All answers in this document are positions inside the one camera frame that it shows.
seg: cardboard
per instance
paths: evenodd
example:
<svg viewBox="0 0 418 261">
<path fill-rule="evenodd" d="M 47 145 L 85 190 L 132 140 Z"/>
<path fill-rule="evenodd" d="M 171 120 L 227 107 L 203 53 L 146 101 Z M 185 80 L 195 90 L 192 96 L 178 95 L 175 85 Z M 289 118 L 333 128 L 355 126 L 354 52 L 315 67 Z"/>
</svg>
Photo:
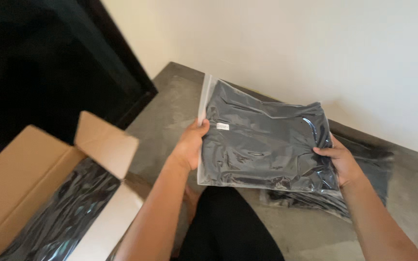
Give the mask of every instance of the cardboard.
<svg viewBox="0 0 418 261">
<path fill-rule="evenodd" d="M 91 157 L 122 184 L 71 256 L 105 260 L 142 205 L 123 182 L 137 146 L 136 138 L 87 111 L 80 114 L 75 147 L 34 126 L 23 129 L 0 153 L 0 254 L 74 167 Z M 91 247 L 95 256 L 82 258 Z"/>
</svg>

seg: garment label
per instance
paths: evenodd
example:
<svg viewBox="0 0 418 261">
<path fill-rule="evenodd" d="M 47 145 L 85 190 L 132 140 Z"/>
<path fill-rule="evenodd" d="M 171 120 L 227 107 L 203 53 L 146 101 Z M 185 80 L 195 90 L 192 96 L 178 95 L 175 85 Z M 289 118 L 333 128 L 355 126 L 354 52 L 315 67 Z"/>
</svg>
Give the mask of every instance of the garment label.
<svg viewBox="0 0 418 261">
<path fill-rule="evenodd" d="M 221 130 L 226 130 L 226 131 L 230 130 L 230 126 L 228 124 L 220 123 L 220 122 L 217 122 L 216 128 L 221 129 Z"/>
</svg>

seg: leg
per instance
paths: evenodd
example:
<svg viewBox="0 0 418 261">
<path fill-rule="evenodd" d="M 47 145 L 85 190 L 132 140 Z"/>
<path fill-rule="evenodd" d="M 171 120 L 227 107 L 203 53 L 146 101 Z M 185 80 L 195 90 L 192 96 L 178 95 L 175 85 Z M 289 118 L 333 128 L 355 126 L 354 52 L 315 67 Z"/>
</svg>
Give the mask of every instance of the leg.
<svg viewBox="0 0 418 261">
<path fill-rule="evenodd" d="M 283 256 L 254 210 L 234 188 L 210 186 L 201 194 L 179 259 L 283 260 Z"/>
</svg>

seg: open cardboard box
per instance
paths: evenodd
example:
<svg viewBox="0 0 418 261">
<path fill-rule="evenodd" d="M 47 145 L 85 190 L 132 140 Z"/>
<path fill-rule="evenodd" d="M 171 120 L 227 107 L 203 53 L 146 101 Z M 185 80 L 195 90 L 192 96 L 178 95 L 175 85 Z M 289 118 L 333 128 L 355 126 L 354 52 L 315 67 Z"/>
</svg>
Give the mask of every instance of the open cardboard box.
<svg viewBox="0 0 418 261">
<path fill-rule="evenodd" d="M 121 185 L 67 260 L 104 261 L 124 235 L 143 202 L 124 182 L 138 139 L 83 111 L 74 143 L 29 125 L 0 153 L 0 254 L 85 157 Z"/>
</svg>

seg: plastic bag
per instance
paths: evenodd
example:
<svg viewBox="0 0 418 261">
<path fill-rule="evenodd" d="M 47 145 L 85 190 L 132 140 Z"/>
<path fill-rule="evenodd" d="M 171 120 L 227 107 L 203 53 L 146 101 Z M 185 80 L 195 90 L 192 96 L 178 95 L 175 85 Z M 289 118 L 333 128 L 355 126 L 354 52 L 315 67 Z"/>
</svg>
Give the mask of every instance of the plastic bag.
<svg viewBox="0 0 418 261">
<path fill-rule="evenodd" d="M 200 124 L 204 118 L 210 122 L 202 142 L 198 184 L 339 190 L 330 158 L 312 151 L 332 146 L 320 103 L 261 102 L 206 74 L 198 117 Z"/>
<path fill-rule="evenodd" d="M 382 203 L 386 205 L 388 181 L 392 175 L 393 154 L 338 135 L 335 135 L 335 138 L 351 151 Z M 270 206 L 323 210 L 351 222 L 351 215 L 339 191 L 301 193 L 263 189 L 260 193 L 260 200 Z"/>
<path fill-rule="evenodd" d="M 92 159 L 82 160 L 0 255 L 0 261 L 66 260 L 119 185 Z"/>
</svg>

